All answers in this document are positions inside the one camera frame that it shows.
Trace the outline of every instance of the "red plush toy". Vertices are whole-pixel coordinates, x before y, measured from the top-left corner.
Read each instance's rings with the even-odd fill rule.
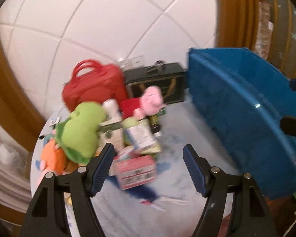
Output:
[[[120,103],[124,119],[135,117],[141,120],[146,116],[152,116],[164,107],[160,88],[157,86],[148,87],[139,98],[131,98]]]

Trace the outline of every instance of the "black box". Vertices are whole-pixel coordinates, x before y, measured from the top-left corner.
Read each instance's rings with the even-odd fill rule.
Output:
[[[124,71],[126,90],[130,98],[140,97],[149,86],[161,89],[164,103],[184,100],[185,70],[179,63],[165,63]]]

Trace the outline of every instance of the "red bag handle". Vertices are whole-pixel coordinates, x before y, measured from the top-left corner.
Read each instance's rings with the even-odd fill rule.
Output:
[[[79,62],[73,69],[71,81],[76,80],[77,74],[80,72],[81,69],[85,68],[93,68],[92,71],[96,71],[99,75],[101,75],[103,65],[95,60],[84,60]]]

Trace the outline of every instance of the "pink box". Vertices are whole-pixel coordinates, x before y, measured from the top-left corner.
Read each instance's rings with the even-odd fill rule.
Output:
[[[125,190],[155,180],[155,161],[150,155],[119,161],[115,164],[117,180]]]

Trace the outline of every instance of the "bottle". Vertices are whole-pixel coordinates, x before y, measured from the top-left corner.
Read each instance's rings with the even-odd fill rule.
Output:
[[[158,114],[150,116],[148,118],[149,118],[149,123],[150,123],[150,129],[151,129],[151,132],[153,133],[153,135],[156,138],[162,136]]]

